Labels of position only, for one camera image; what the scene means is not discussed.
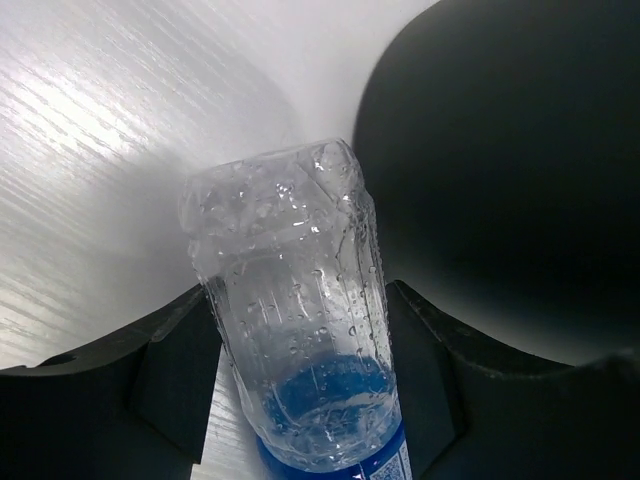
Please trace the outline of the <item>clear bottle blue label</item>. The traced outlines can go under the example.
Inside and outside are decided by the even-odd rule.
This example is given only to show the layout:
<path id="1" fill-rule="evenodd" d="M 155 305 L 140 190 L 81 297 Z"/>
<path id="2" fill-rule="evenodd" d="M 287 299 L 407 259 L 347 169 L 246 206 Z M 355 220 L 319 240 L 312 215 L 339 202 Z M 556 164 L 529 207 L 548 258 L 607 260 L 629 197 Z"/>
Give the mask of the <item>clear bottle blue label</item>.
<path id="1" fill-rule="evenodd" d="M 349 145 L 201 171 L 179 216 L 270 477 L 410 478 L 375 207 Z"/>

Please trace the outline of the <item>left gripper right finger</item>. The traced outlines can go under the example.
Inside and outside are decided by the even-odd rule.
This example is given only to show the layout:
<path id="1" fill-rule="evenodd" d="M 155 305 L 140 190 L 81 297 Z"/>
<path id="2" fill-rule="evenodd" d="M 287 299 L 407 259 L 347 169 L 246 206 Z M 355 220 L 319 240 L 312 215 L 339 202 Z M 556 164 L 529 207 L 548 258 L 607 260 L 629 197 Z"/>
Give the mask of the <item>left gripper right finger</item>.
<path id="1" fill-rule="evenodd" d="M 416 478 L 638 477 L 634 351 L 569 366 L 481 333 L 404 282 L 386 294 Z"/>

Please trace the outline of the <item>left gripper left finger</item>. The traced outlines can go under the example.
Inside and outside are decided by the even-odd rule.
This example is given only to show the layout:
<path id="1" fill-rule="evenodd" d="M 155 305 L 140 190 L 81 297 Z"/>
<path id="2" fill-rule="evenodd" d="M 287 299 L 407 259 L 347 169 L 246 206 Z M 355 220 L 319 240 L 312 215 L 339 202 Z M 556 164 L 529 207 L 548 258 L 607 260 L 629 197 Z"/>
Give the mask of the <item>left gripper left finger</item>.
<path id="1" fill-rule="evenodd" d="M 5 479 L 187 479 L 221 338 L 201 287 L 95 341 L 1 373 Z"/>

